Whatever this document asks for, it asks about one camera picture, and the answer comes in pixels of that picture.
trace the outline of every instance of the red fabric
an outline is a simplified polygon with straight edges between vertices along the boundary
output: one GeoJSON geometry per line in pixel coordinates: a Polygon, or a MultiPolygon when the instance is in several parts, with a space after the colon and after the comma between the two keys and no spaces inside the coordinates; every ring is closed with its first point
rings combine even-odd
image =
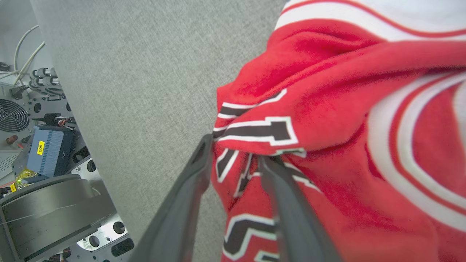
{"type": "MultiPolygon", "coordinates": [[[[305,157],[282,158],[315,184],[316,188],[298,182],[345,261],[465,261],[465,233],[433,220],[395,190],[367,150],[367,115],[377,102],[433,69],[465,68],[464,41],[386,42],[332,20],[301,21],[276,30],[266,52],[246,64],[233,83],[218,89],[220,114],[223,103],[255,105],[238,117],[219,114],[215,123],[214,132],[226,128],[214,145],[212,172],[212,184],[228,214],[226,234],[232,219],[242,214],[272,218],[259,176],[248,180],[242,195],[235,195],[242,176],[258,171],[255,157],[245,170],[249,153],[304,149],[305,157]],[[259,104],[285,89],[278,101],[259,104]],[[222,139],[229,127],[267,117],[289,117],[297,142],[222,139]],[[220,181],[217,162],[225,149],[239,152],[220,181]]],[[[451,94],[444,92],[429,103],[416,125],[416,160],[439,183],[464,196],[465,157],[459,135],[452,131],[455,127],[451,94]],[[436,114],[445,101],[447,110],[436,114]],[[431,124],[435,127],[423,128],[431,124]],[[448,132],[439,134],[445,128],[448,132]],[[439,149],[445,154],[423,153],[439,149]],[[445,165],[448,173],[455,173],[453,179],[442,176],[445,165]]],[[[243,236],[235,241],[244,241],[243,236]]],[[[253,234],[243,253],[230,255],[224,243],[222,261],[254,261],[260,251],[278,253],[270,237],[253,234]]]]}

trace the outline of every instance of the red stripe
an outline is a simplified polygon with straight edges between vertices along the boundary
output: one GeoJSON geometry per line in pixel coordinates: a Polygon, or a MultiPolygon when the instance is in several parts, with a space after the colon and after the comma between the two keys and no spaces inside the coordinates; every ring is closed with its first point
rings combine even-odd
{"type": "Polygon", "coordinates": [[[437,79],[437,80],[434,80],[428,84],[425,84],[423,85],[422,87],[416,89],[415,91],[413,91],[412,93],[410,93],[405,99],[404,101],[401,103],[400,107],[398,108],[394,118],[393,118],[393,122],[392,122],[392,125],[391,125],[391,130],[390,130],[390,135],[389,135],[389,147],[390,147],[390,155],[391,155],[391,159],[393,161],[393,164],[394,166],[396,167],[396,169],[398,170],[398,172],[403,175],[404,178],[406,178],[411,184],[413,184],[417,189],[419,189],[421,192],[423,192],[425,195],[427,195],[429,198],[431,198],[432,200],[436,201],[437,203],[439,204],[442,204],[443,206],[445,207],[448,207],[452,210],[455,210],[456,212],[458,213],[461,213],[463,215],[466,215],[466,210],[462,207],[459,207],[451,202],[448,202],[440,197],[438,197],[437,195],[435,195],[431,190],[429,190],[428,188],[426,188],[425,186],[423,186],[421,183],[419,183],[404,167],[403,165],[401,165],[401,161],[399,159],[399,155],[398,155],[398,150],[397,150],[397,133],[398,133],[398,127],[399,127],[399,124],[401,122],[401,118],[403,116],[403,113],[404,111],[406,110],[406,108],[408,107],[408,105],[411,103],[411,101],[419,94],[421,93],[422,91],[424,91],[425,89],[431,87],[432,85],[434,84],[437,84],[438,82],[442,81],[442,80],[445,80],[451,76],[454,76],[454,75],[457,75],[461,72],[457,72],[457,73],[454,73],[454,74],[451,74],[451,75],[448,75],[448,76],[445,76],[445,77],[442,77],[440,79],[437,79]]]}
{"type": "Polygon", "coordinates": [[[429,37],[429,38],[441,38],[441,37],[449,37],[449,36],[457,36],[457,35],[466,34],[466,29],[449,31],[449,32],[441,32],[441,33],[417,31],[417,30],[402,26],[402,25],[400,25],[400,24],[398,24],[398,23],[384,17],[383,15],[377,13],[376,11],[374,11],[374,10],[364,6],[364,5],[361,5],[359,3],[354,3],[354,2],[351,2],[351,1],[347,1],[347,0],[309,0],[309,1],[305,1],[305,2],[302,2],[302,3],[299,3],[299,4],[289,6],[285,10],[283,10],[283,12],[281,14],[283,15],[284,13],[288,12],[289,10],[295,9],[297,7],[302,7],[302,6],[305,6],[305,5],[310,5],[310,4],[315,4],[315,3],[340,3],[340,4],[346,4],[346,5],[350,5],[350,6],[353,6],[353,7],[357,7],[357,8],[359,8],[359,9],[361,9],[361,10],[367,12],[367,13],[370,13],[371,15],[377,17],[378,19],[386,22],[387,24],[390,24],[391,26],[393,26],[395,28],[398,28],[401,31],[404,31],[404,32],[412,34],[412,35],[417,35],[417,36],[422,36],[422,37],[429,37]]]}

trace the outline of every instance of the red wire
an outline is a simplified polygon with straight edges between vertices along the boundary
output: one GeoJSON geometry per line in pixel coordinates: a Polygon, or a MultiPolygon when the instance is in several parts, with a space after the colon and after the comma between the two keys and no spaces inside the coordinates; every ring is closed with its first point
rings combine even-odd
{"type": "Polygon", "coordinates": [[[10,186],[10,185],[13,184],[14,182],[16,182],[16,180],[15,180],[15,181],[11,181],[11,182],[9,182],[9,183],[6,183],[6,184],[0,186],[0,188],[2,188],[2,187],[4,187],[4,186],[10,186]]]}

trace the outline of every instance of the jersey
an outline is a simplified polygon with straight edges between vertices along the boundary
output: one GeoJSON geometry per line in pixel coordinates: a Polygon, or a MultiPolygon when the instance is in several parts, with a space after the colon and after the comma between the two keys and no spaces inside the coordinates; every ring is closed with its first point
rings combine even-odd
{"type": "Polygon", "coordinates": [[[221,260],[278,261],[257,155],[280,156],[345,261],[466,261],[466,16],[451,1],[291,0],[217,90],[221,260]]]}

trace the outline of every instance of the round hole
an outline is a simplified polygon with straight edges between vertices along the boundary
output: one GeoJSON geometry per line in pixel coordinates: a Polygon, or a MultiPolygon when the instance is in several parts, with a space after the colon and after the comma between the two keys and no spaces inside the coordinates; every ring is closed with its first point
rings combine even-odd
{"type": "Polygon", "coordinates": [[[91,246],[93,246],[95,248],[100,245],[99,239],[94,235],[90,236],[89,243],[91,244],[91,246]]]}
{"type": "Polygon", "coordinates": [[[94,172],[96,170],[96,165],[94,164],[94,161],[91,159],[89,162],[88,162],[88,171],[89,172],[94,172]]]}
{"type": "Polygon", "coordinates": [[[120,221],[115,222],[115,224],[113,224],[113,230],[117,234],[123,234],[124,230],[125,230],[124,224],[122,222],[120,222],[120,221]]]}
{"type": "Polygon", "coordinates": [[[34,105],[34,112],[39,113],[41,111],[41,108],[42,108],[41,103],[36,103],[34,105]]]}

